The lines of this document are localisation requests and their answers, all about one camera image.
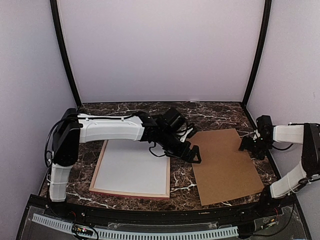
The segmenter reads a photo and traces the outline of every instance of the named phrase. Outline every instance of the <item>black frame edge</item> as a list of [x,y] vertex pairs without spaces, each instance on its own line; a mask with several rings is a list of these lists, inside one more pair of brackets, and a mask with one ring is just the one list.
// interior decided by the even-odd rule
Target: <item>black frame edge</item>
[[29,212],[29,201],[28,201],[27,205],[24,208],[23,215],[21,217],[21,222],[20,222],[20,225],[19,225],[18,232],[16,234],[15,240],[20,240],[21,237],[22,237],[22,233],[24,231],[24,227],[25,227],[25,224],[26,224],[26,218],[28,216],[28,212]]
[[[248,118],[251,126],[253,127],[254,130],[256,130],[257,129],[257,125],[256,125],[255,121],[253,120],[251,114],[249,113],[247,107],[243,103],[241,103],[240,105],[241,105],[241,107],[243,109],[244,114]],[[278,170],[278,168],[276,166],[275,160],[272,157],[272,155],[271,155],[269,150],[266,153],[266,157],[268,158],[268,160],[269,160],[269,162],[271,164],[272,170],[274,171],[274,174],[275,174],[277,180],[281,179],[280,172],[279,172],[279,170]],[[311,238],[310,230],[309,230],[305,215],[304,215],[304,213],[302,211],[301,205],[299,203],[299,200],[297,198],[297,195],[294,194],[293,197],[294,197],[293,202],[295,203],[296,209],[297,209],[297,211],[299,213],[299,216],[301,218],[301,222],[302,222],[302,225],[303,225],[303,228],[304,228],[305,235],[306,235],[308,240],[311,240],[312,238]]]
[[59,10],[58,10],[58,3],[57,0],[50,0],[50,5],[51,5],[51,12],[52,12],[52,18],[53,18],[53,24],[54,24],[54,29],[55,29],[55,34],[56,34],[56,39],[58,41],[59,49],[60,49],[60,54],[61,58],[63,61],[64,69],[66,76],[68,78],[68,82],[72,91],[72,95],[75,101],[75,104],[79,108],[82,103],[80,99],[80,95],[76,86],[76,82],[71,70],[71,65],[69,62],[68,54],[67,54],[67,49],[64,41],[64,36],[61,28],[61,23],[60,23],[60,17],[59,17]]
[[254,87],[254,83],[256,80],[262,52],[264,50],[264,45],[266,41],[267,36],[267,30],[268,30],[268,24],[269,24],[269,18],[270,18],[270,12],[271,12],[271,3],[272,0],[265,0],[264,2],[264,10],[263,10],[263,17],[262,17],[262,23],[261,23],[261,29],[258,39],[258,44],[255,51],[255,56],[252,64],[252,69],[250,73],[250,77],[245,89],[245,93],[243,96],[242,104],[246,107],[252,92],[252,89]]

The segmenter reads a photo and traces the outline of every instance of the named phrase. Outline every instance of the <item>wire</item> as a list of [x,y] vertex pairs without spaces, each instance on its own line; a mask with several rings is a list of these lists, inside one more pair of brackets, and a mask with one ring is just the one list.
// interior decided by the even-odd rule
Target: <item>wire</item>
[[181,136],[185,135],[185,134],[188,132],[188,130],[192,129],[193,126],[194,126],[193,123],[189,125],[188,121],[185,120],[185,129],[183,129],[183,130],[178,130],[178,131],[176,131],[175,133],[176,133],[176,134],[183,133],[182,135],[179,135],[179,136],[181,137]]
[[294,211],[295,211],[295,204],[292,205],[292,210],[291,210],[291,214],[290,214],[290,217],[289,217],[289,220],[288,222],[277,232],[275,233],[272,233],[272,234],[269,234],[269,235],[265,235],[265,234],[256,234],[257,232],[261,231],[263,228],[260,228],[256,231],[253,231],[253,232],[249,232],[249,233],[243,233],[243,232],[239,232],[239,235],[251,235],[251,236],[259,236],[259,237],[272,237],[274,235],[277,235],[279,233],[281,233],[283,230],[286,229],[286,227],[289,225],[291,219],[292,219],[292,216],[294,214]]
[[50,196],[49,196],[49,186],[48,186],[47,191],[46,191],[46,198],[48,199],[47,206],[48,206],[49,210],[53,213],[53,215],[55,215],[55,216],[56,216],[57,218],[59,218],[59,219],[62,219],[62,220],[68,221],[68,222],[72,222],[72,224],[74,224],[74,225],[81,225],[81,226],[85,226],[85,227],[87,227],[87,228],[90,228],[90,229],[91,229],[92,231],[94,231],[95,234],[96,234],[96,239],[95,239],[95,240],[99,240],[99,233],[98,233],[98,231],[97,231],[94,227],[92,227],[92,226],[85,225],[85,224],[82,223],[82,222],[76,221],[77,215],[76,215],[76,213],[75,213],[74,211],[70,211],[70,212],[68,213],[68,215],[69,215],[70,213],[73,214],[75,220],[70,220],[70,219],[64,218],[64,217],[62,217],[62,216],[59,216],[57,213],[55,213],[55,211],[52,209],[51,204],[50,204],[50,202],[49,202],[49,201],[50,201],[50,200],[49,200],[49,199],[50,199]]
[[89,119],[89,120],[103,120],[103,119],[106,119],[106,120],[125,120],[125,119],[129,119],[129,118],[132,118],[133,116],[135,116],[137,113],[133,113],[129,116],[124,116],[124,117],[108,117],[108,116],[97,116],[97,117],[65,117],[65,118],[62,118],[61,120],[57,121],[53,127],[51,128],[49,134],[48,134],[48,137],[46,138],[46,142],[45,142],[45,148],[44,148],[44,163],[46,165],[47,168],[50,168],[52,163],[53,163],[53,152],[48,150],[48,145],[49,145],[49,141],[51,139],[51,135],[52,133],[54,132],[54,130],[56,129],[56,127],[65,122],[65,121],[71,121],[71,120],[74,120],[74,121],[77,121],[77,120],[80,120],[80,119]]
[[279,217],[279,212],[278,212],[278,210],[276,209],[276,208],[274,208],[274,211],[275,211],[275,213],[276,213],[276,219]]
[[277,235],[278,233],[281,233],[283,230],[286,229],[286,227],[289,225],[291,219],[292,219],[292,216],[294,214],[294,211],[295,211],[295,204],[292,205],[292,210],[291,210],[291,214],[290,214],[290,217],[289,217],[289,220],[288,222],[283,226],[283,228],[281,228],[279,231],[273,233],[273,234],[269,234],[269,235],[264,235],[264,234],[253,234],[253,236],[260,236],[260,237],[272,237],[274,235]]
[[166,154],[163,154],[163,155],[156,155],[154,152],[152,152],[152,150],[151,150],[151,149],[154,149],[156,146],[157,146],[157,143],[156,143],[156,142],[154,142],[154,145],[149,147],[149,152],[150,152],[153,156],[155,156],[155,157],[157,157],[157,158],[164,157]]
[[279,150],[279,151],[286,151],[286,150],[290,149],[293,145],[294,145],[294,144],[291,143],[291,144],[290,144],[289,146],[287,146],[286,148],[278,148],[278,147],[276,147],[276,146],[274,146],[274,145],[272,145],[272,147],[273,147],[274,149],[276,149],[276,150]]
[[44,148],[44,163],[46,165],[47,168],[50,168],[52,163],[53,163],[53,160],[51,159],[51,161],[49,162],[48,158],[47,158],[47,154],[50,152],[51,153],[51,156],[52,156],[52,151],[49,151],[48,150],[48,145],[49,145],[49,141],[50,141],[50,138],[51,138],[51,135],[53,133],[53,131],[56,129],[56,127],[67,121],[67,120],[77,120],[78,118],[77,117],[66,117],[66,118],[62,118],[61,120],[57,121],[53,127],[51,128],[49,134],[48,134],[48,137],[46,138],[46,142],[45,142],[45,148]]

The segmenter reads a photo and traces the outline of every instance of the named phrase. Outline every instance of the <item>black cable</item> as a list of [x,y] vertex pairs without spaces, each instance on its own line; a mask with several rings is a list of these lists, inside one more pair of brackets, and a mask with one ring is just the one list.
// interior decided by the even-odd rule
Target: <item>black cable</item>
[[[49,141],[50,141],[50,138],[51,138],[51,135],[53,133],[53,131],[56,129],[56,127],[65,122],[65,121],[71,121],[71,120],[79,120],[79,119],[82,119],[82,120],[86,120],[86,119],[89,119],[89,120],[103,120],[103,119],[106,119],[106,120],[125,120],[125,119],[129,119],[129,118],[132,118],[133,116],[135,116],[135,114],[131,114],[129,116],[124,116],[124,117],[108,117],[108,116],[98,116],[98,117],[65,117],[65,118],[62,118],[61,120],[57,121],[53,127],[51,128],[49,134],[48,134],[48,137],[46,138],[46,142],[45,142],[45,148],[44,148],[44,163],[46,165],[47,168],[50,168],[52,163],[53,163],[53,153],[52,151],[48,150],[48,145],[49,145]],[[51,162],[49,162],[49,159],[47,157],[48,153],[50,153],[50,157],[51,157]]]
[[50,168],[52,163],[53,163],[53,160],[51,159],[51,162],[49,162],[48,158],[47,158],[47,154],[48,154],[48,145],[49,145],[49,141],[50,141],[50,138],[51,138],[51,135],[53,133],[53,131],[56,129],[56,127],[60,124],[60,123],[63,123],[67,120],[77,120],[78,118],[77,117],[66,117],[66,118],[62,118],[61,120],[57,121],[53,127],[51,128],[49,134],[48,134],[48,137],[46,138],[46,142],[45,142],[45,147],[44,147],[44,163],[46,165],[47,168]]
[[289,223],[290,223],[290,221],[291,221],[291,218],[292,218],[292,216],[293,216],[293,214],[294,214],[294,211],[295,211],[295,204],[292,205],[292,210],[291,210],[291,214],[290,214],[290,217],[289,217],[288,222],[287,222],[279,231],[277,231],[277,232],[275,232],[275,233],[272,233],[272,234],[269,234],[269,235],[265,235],[265,234],[255,234],[255,233],[257,233],[257,232],[265,229],[265,228],[263,228],[263,229],[258,229],[258,230],[256,230],[256,231],[249,232],[249,233],[239,232],[239,235],[243,235],[243,236],[251,235],[251,236],[259,236],[259,237],[272,237],[272,236],[274,236],[274,235],[277,235],[277,234],[281,233],[283,230],[285,230],[286,227],[289,225]]
[[157,158],[164,157],[166,154],[163,154],[163,155],[156,155],[154,152],[152,152],[152,150],[151,150],[151,149],[154,149],[156,146],[157,146],[157,143],[156,143],[156,142],[154,142],[154,145],[149,147],[149,152],[150,152],[153,156],[155,156],[155,157],[157,157]]
[[80,226],[85,226],[85,227],[87,227],[87,228],[90,228],[92,231],[94,231],[95,232],[95,234],[96,234],[96,239],[95,240],[99,240],[99,233],[98,233],[98,231],[94,228],[94,227],[92,227],[92,226],[89,226],[89,225],[85,225],[85,224],[83,224],[82,222],[78,222],[78,221],[76,221],[76,220],[70,220],[70,219],[67,219],[67,218],[64,218],[64,217],[62,217],[62,216],[59,216],[58,214],[56,214],[55,213],[55,211],[52,209],[52,207],[51,207],[51,205],[50,205],[50,196],[49,196],[49,186],[48,186],[48,189],[47,189],[47,191],[46,191],[46,198],[48,199],[48,203],[47,203],[47,206],[48,206],[48,208],[49,208],[49,210],[53,213],[53,215],[55,215],[57,218],[59,218],[59,219],[62,219],[62,220],[65,220],[65,221],[68,221],[68,222],[72,222],[72,224],[74,224],[74,225],[80,225]]
[[290,214],[290,217],[289,217],[289,220],[288,222],[283,226],[283,228],[281,228],[279,231],[273,233],[273,234],[269,234],[269,235],[264,235],[264,234],[253,234],[252,236],[260,236],[260,237],[272,237],[274,235],[277,235],[278,233],[281,233],[283,230],[286,229],[286,227],[289,225],[291,219],[292,219],[292,216],[294,214],[294,211],[295,211],[295,204],[292,205],[292,210],[291,210],[291,214]]
[[294,144],[291,143],[291,144],[290,144],[289,146],[287,146],[286,148],[278,148],[278,147],[276,147],[276,146],[274,146],[274,145],[272,145],[272,147],[273,147],[274,149],[276,149],[276,150],[279,150],[279,151],[286,151],[286,150],[290,149],[293,145],[294,145]]

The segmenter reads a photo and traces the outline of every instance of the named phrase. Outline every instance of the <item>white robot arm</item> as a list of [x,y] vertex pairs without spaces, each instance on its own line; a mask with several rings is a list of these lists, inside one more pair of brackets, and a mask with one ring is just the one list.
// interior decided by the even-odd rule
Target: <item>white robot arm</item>
[[320,128],[317,123],[303,123],[273,126],[270,116],[257,118],[254,137],[244,137],[239,148],[247,149],[257,159],[264,159],[266,151],[274,148],[273,143],[302,145],[299,164],[280,180],[264,188],[260,202],[277,202],[303,188],[320,176]]
[[50,162],[46,164],[51,165],[49,197],[52,202],[66,199],[70,170],[78,160],[79,143],[112,139],[152,142],[161,145],[168,157],[188,163],[201,162],[199,147],[194,145],[191,149],[191,143],[186,141],[197,129],[175,108],[153,116],[142,111],[130,116],[94,116],[77,114],[70,108],[55,126],[52,151],[47,150],[48,141],[45,149],[45,158],[47,152],[51,153]]

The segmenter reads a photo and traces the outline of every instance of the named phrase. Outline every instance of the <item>dark marble surface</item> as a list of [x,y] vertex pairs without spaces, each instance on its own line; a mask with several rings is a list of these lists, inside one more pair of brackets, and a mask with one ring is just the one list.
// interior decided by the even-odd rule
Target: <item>dark marble surface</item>
[[[84,104],[79,112],[90,115],[128,115],[135,111],[151,114],[163,114],[170,107],[175,107],[199,131],[235,128],[241,137],[251,135],[253,129],[239,103],[220,102],[131,102],[131,103],[90,103]],[[235,206],[256,202],[259,194],[201,206],[198,188],[192,165],[178,159],[170,164],[170,200],[150,200],[107,196],[89,192],[89,186],[95,171],[96,163],[103,141],[80,144],[78,161],[73,166],[67,186],[67,201],[92,207],[136,211],[185,211],[225,206]],[[268,159],[256,160],[253,163],[263,184],[276,181],[276,176]],[[40,192],[46,196],[47,183]]]

